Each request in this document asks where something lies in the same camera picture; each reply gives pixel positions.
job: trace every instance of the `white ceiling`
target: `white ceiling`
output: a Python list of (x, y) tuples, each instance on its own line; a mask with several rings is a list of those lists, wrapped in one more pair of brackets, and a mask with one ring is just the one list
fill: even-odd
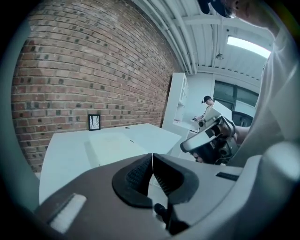
[[(227, 45), (227, 39), (228, 36), (241, 38), (271, 51), (273, 40), (267, 30), (239, 19), (223, 18), (213, 8), (210, 8), (210, 15), (203, 14), (197, 0), (132, 1), (165, 35), (183, 71), (195, 74), (196, 68), (198, 72), (217, 74), (219, 81), (232, 82), (230, 79), (233, 79), (237, 85), (259, 91), (266, 59), (248, 50)], [(224, 59), (216, 58), (219, 53)]]

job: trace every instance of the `white desk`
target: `white desk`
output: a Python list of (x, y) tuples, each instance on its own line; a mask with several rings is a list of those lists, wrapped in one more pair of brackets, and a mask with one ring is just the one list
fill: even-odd
[(39, 185), (40, 204), (71, 180), (91, 169), (89, 140), (91, 135), (120, 132), (149, 153), (169, 153), (180, 136), (152, 124), (105, 128), (54, 134), (48, 146)]

